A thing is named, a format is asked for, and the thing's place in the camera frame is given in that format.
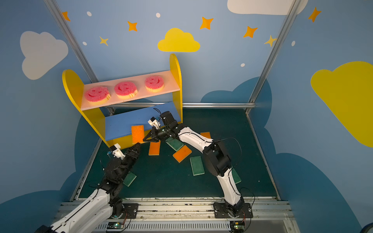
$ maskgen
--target orange sponge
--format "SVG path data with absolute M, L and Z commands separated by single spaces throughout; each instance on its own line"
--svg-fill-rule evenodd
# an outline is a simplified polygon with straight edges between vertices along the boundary
M 178 150 L 175 154 L 173 154 L 173 157 L 178 162 L 181 162 L 183 161 L 183 159 L 188 157 L 188 155 L 190 155 L 191 153 L 192 151 L 186 145 L 184 145 L 180 150 Z
M 151 142 L 149 147 L 149 155 L 159 155 L 159 148 L 161 146 L 161 141 Z
M 132 144 L 136 144 L 138 142 L 144 143 L 143 142 L 143 139 L 145 137 L 144 126 L 134 125 L 131 127 L 131 129 L 132 129 Z
M 211 138 L 210 132 L 201 133 L 205 138 Z

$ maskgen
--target pink shelf board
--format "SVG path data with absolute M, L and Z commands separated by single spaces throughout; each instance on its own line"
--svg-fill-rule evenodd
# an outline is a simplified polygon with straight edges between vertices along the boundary
M 145 79 L 149 76 L 152 75 L 159 75 L 163 78 L 164 80 L 164 88 L 160 92 L 149 92 L 145 88 Z M 135 95 L 135 97 L 130 98 L 130 99 L 120 99 L 114 91 L 115 85 L 117 85 L 120 82 L 126 82 L 130 81 L 133 82 L 138 90 L 138 93 Z M 84 98 L 84 93 L 91 89 L 92 87 L 95 86 L 105 86 L 110 92 L 110 99 L 106 101 L 104 104 L 99 104 L 99 105 L 91 105 L 85 98 Z M 114 80 L 109 80 L 105 82 L 96 82 L 92 84 L 86 84 L 84 85 L 84 90 L 83 90 L 83 98 L 82 98 L 82 104 L 80 109 L 81 110 L 88 110 L 92 108 L 98 108 L 98 107 L 104 107 L 112 104 L 118 104 L 118 103 L 123 103 L 131 100 L 138 100 L 142 98 L 147 98 L 155 95 L 161 95 L 161 94 L 166 94 L 174 91 L 180 91 L 179 85 L 176 83 L 175 78 L 173 77 L 172 73 L 170 70 L 167 71 L 162 71 L 162 72 L 157 72 L 157 73 L 151 73 L 147 75 L 139 75 L 139 76 L 133 76 L 133 77 L 128 77 L 128 78 L 122 78 L 122 79 L 114 79 Z

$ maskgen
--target green sponge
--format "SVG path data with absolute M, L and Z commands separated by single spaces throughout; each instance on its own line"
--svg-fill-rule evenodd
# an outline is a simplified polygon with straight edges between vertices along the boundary
M 201 156 L 191 157 L 190 164 L 192 166 L 193 176 L 205 174 Z
M 178 150 L 180 150 L 180 148 L 182 148 L 183 146 L 184 146 L 184 144 L 181 142 L 181 141 L 179 141 L 179 140 L 177 140 L 177 139 L 175 139 L 175 138 L 171 138 L 171 137 L 169 137 L 168 139 L 166 139 L 166 143 L 172 148 L 172 149 L 174 149 L 175 151 L 178 151 Z
M 135 180 L 137 176 L 135 174 L 133 174 L 132 172 L 129 172 L 126 176 L 126 178 L 124 178 L 123 180 L 123 184 L 125 184 L 127 187 L 129 187 L 132 182 Z
M 233 176 L 233 180 L 235 184 L 238 184 L 239 182 L 242 181 L 234 168 L 232 169 L 232 176 Z

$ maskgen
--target yellow cloud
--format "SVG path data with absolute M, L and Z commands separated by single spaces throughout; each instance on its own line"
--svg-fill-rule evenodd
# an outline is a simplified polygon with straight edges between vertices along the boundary
M 163 52 L 196 52 L 200 47 L 192 34 L 179 28 L 170 29 L 164 40 L 158 42 L 158 49 Z
M 311 86 L 357 141 L 373 147 L 373 65 L 349 62 L 319 70 Z

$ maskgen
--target shelf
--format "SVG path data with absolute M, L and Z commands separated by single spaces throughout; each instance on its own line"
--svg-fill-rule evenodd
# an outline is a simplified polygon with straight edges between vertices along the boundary
M 149 76 L 152 76 L 152 75 L 159 75 L 164 80 L 164 88 L 160 92 L 157 92 L 157 93 L 149 92 L 145 88 L 145 79 Z M 118 83 L 126 82 L 126 81 L 133 82 L 137 87 L 138 93 L 133 98 L 123 100 L 123 99 L 120 99 L 115 94 L 114 87 Z M 107 87 L 109 92 L 110 92 L 111 97 L 104 104 L 99 104 L 99 105 L 92 106 L 84 98 L 84 93 L 87 90 L 89 90 L 89 89 L 91 89 L 92 87 L 95 87 L 95 86 L 105 86 L 105 87 Z M 84 85 L 83 97 L 82 97 L 82 103 L 81 103 L 80 109 L 81 110 L 88 110 L 88 109 L 93 109 L 93 108 L 98 108 L 98 107 L 104 107 L 104 106 L 107 106 L 107 105 L 119 104 L 119 103 L 123 103 L 123 102 L 127 102 L 127 101 L 138 100 L 138 99 L 142 99 L 142 98 L 148 98 L 148 97 L 151 97 L 151 96 L 162 95 L 162 94 L 171 93 L 171 92 L 175 92 L 175 91 L 180 91 L 180 87 L 177 84 L 177 82 L 175 81 L 175 78 L 173 77 L 170 70 L 157 72 L 157 73 L 150 73 L 150 74 L 146 74 L 146 75 L 138 75 L 138 76 L 122 78 L 122 79 L 114 79 L 114 80 L 109 80 L 109 81 L 104 81 L 104 82 L 96 82 L 96 83 Z
M 148 123 L 152 117 L 159 117 L 159 113 L 153 109 L 154 107 L 142 108 L 126 113 L 121 113 L 113 116 L 105 117 L 105 139 L 106 141 L 121 138 L 131 135 L 131 126 L 144 125 L 144 131 L 150 130 L 151 126 Z M 170 111 L 177 122 L 180 122 L 180 116 L 173 102 L 160 104 L 155 106 L 161 113 Z

